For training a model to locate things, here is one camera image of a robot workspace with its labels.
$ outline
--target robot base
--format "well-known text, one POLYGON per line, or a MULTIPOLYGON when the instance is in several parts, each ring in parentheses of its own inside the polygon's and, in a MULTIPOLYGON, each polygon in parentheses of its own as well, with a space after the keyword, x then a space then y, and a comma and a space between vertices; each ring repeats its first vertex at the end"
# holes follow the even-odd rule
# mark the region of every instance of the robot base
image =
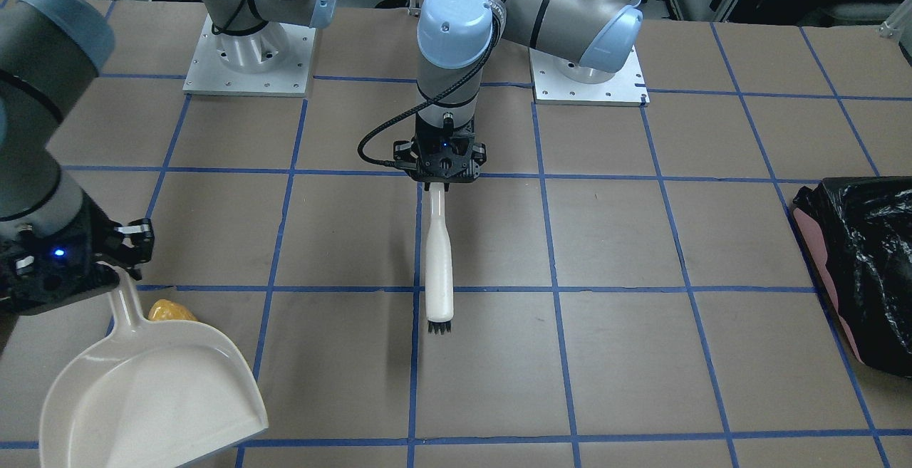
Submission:
POLYGON ((640 107, 649 104, 649 92, 639 66, 636 49, 624 68, 612 79, 602 83, 582 83, 566 74, 558 65, 567 63, 556 56, 530 49, 535 102, 545 105, 608 105, 609 107, 640 107))
POLYGON ((291 52, 282 66, 265 73, 239 73, 219 59, 212 20, 206 16, 193 52, 183 91, 201 95, 277 95, 303 98, 313 72, 316 30, 296 24, 282 24, 291 52))

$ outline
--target black plastic bag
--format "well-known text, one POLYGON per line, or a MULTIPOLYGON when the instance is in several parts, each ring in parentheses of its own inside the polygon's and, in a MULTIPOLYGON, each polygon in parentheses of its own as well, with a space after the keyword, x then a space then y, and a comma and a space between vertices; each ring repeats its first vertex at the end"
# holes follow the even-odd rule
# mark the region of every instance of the black plastic bag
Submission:
POLYGON ((794 204, 856 357, 912 377, 912 178, 828 178, 794 204), (825 254, 801 212, 819 225, 825 254))

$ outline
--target beige tiled surface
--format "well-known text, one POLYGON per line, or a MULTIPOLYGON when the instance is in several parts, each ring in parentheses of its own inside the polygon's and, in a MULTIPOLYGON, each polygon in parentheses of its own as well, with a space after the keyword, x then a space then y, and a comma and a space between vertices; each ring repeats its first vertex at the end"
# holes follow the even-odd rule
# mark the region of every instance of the beige tiled surface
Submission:
POLYGON ((733 430, 866 428, 817 296, 698 293, 697 304, 733 430))
POLYGON ((738 452, 738 461, 744 468, 883 466, 871 438, 738 440, 735 442, 735 449, 738 452))
POLYGON ((642 468, 731 468, 725 442, 618 442, 583 443, 579 446, 583 466, 642 468))
MULTIPOLYGON (((117 4, 111 23, 118 49, 105 72, 183 74, 203 17, 196 4, 117 4), (153 31, 168 34, 148 34, 153 31)), ((415 24, 402 11, 339 11, 333 27, 320 36, 316 75, 406 82, 315 80, 297 169, 379 169, 362 163, 355 146, 369 128, 414 103, 415 24)), ((717 27, 743 90, 831 94, 800 31, 717 27)), ((841 30, 809 31, 809 36, 837 90, 854 92, 852 78, 840 74, 856 71, 856 60, 831 62, 827 50, 844 46, 863 53, 864 40, 841 30), (840 68, 830 70, 831 64, 840 68)), ((652 88, 734 90, 709 24, 648 22, 638 51, 652 88)), ((885 81, 900 83, 912 71, 898 63, 890 70, 895 74, 885 81)), ((525 49, 502 43, 484 79, 528 82, 525 49)), ((185 104, 180 83, 100 79, 52 141, 50 149, 66 164, 127 166, 71 170, 112 219, 130 221, 149 207, 159 170, 123 169, 162 166, 185 104)), ((908 85, 877 89, 909 97, 908 85)), ((815 296, 768 291, 775 289, 768 286, 811 286, 775 186, 713 182, 769 178, 740 99, 662 92, 651 97, 646 111, 662 174, 704 179, 664 185, 691 282, 726 286, 697 293, 705 344, 682 287, 639 110, 537 107, 545 172, 584 176, 545 180, 560 284, 558 321, 541 182, 534 177, 532 93, 486 86, 478 135, 489 147, 483 168, 489 177, 454 185, 447 195, 456 282, 482 288, 457 293, 449 337, 428 336, 423 316, 417 319, 416 466, 573 464, 561 338, 580 435, 618 435, 583 436, 582 467, 730 466, 714 380, 739 438, 764 429, 848 428, 866 434, 868 425, 815 296), (493 172, 533 177, 492 178, 493 172), (670 286, 664 289, 670 293, 580 291, 594 286, 615 287, 612 291, 670 286), (704 347, 713 361, 711 373, 704 347), (642 436, 625 436, 629 432, 642 436), (421 444, 431 435, 468 436, 463 442, 485 435, 554 436, 541 444, 421 444)), ((864 168, 834 99, 748 97, 747 102, 779 178, 812 180, 864 168), (831 134, 836 126, 838 134, 831 134)), ((910 140, 908 102, 844 103, 881 172, 909 173, 902 149, 910 140)), ((224 329, 253 364, 261 313, 271 297, 260 370, 271 420, 264 438, 293 445, 254 443, 245 450, 244 467, 406 466, 416 185, 402 175, 296 174, 286 196, 289 177, 281 172, 292 162, 300 112, 300 99, 191 100, 170 166, 233 170, 167 173, 152 213, 157 248, 144 267, 143 283, 183 287, 145 292, 143 301, 149 305, 153 296, 163 295, 185 302, 224 329), (274 265, 286 198, 281 255, 274 265), (273 266, 280 287, 270 291, 273 266), (215 287, 198 292, 186 286, 215 287), (396 288, 375 292, 376 286, 396 288), (313 446, 359 438, 390 446, 313 446)), ((388 155, 391 141, 407 139, 411 128, 392 128, 370 152, 388 155)), ((779 184, 786 199, 797 187, 779 184)), ((423 208, 426 217, 426 199, 423 208)), ((82 322, 66 315, 69 328, 51 316, 20 320, 17 330, 32 339, 7 347, 0 357, 0 410, 16 417, 0 420, 0 442, 35 441, 37 410, 58 369, 55 363, 65 363, 103 334, 107 305, 87 305, 88 311, 76 305, 63 310, 89 315, 82 322), (51 333, 72 339, 61 342, 51 333), (10 371, 14 353, 30 370, 10 371), (32 358, 41 360, 40 366, 29 365, 32 358)), ((874 425, 912 427, 908 381, 851 363, 874 425)), ((869 442, 764 438, 734 444, 742 466, 812 466, 830 452, 846 451, 834 465, 847 459, 879 466, 869 442), (761 447, 752 447, 755 442, 761 447)), ((908 437, 885 436, 883 445, 893 466, 909 464, 908 437)), ((235 468, 235 455, 237 449, 228 449, 196 465, 235 468)), ((0 465, 8 459, 29 467, 35 451, 0 449, 0 465)))
POLYGON ((912 73, 899 46, 877 36, 875 26, 804 32, 840 95, 908 98, 912 92, 912 73))
MULTIPOLYGON (((908 89, 908 94, 912 94, 912 88, 908 89)), ((908 127, 912 103, 846 100, 844 104, 881 175, 912 174, 912 157, 908 156, 908 146, 912 145, 912 128, 908 127), (896 124, 906 127, 897 128, 896 124)))
POLYGON ((834 99, 745 99, 777 178, 874 175, 834 99))
POLYGON ((798 28, 725 23, 716 30, 743 92, 831 95, 798 28))

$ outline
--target orange object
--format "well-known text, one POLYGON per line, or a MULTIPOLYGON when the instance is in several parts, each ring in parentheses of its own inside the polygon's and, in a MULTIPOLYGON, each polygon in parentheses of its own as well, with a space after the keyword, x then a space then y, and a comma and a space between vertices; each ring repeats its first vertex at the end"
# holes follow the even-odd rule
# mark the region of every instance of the orange object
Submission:
POLYGON ((149 319, 152 322, 159 320, 192 320, 193 322, 199 322, 186 306, 171 302, 168 299, 159 299, 152 305, 152 309, 149 310, 149 319))

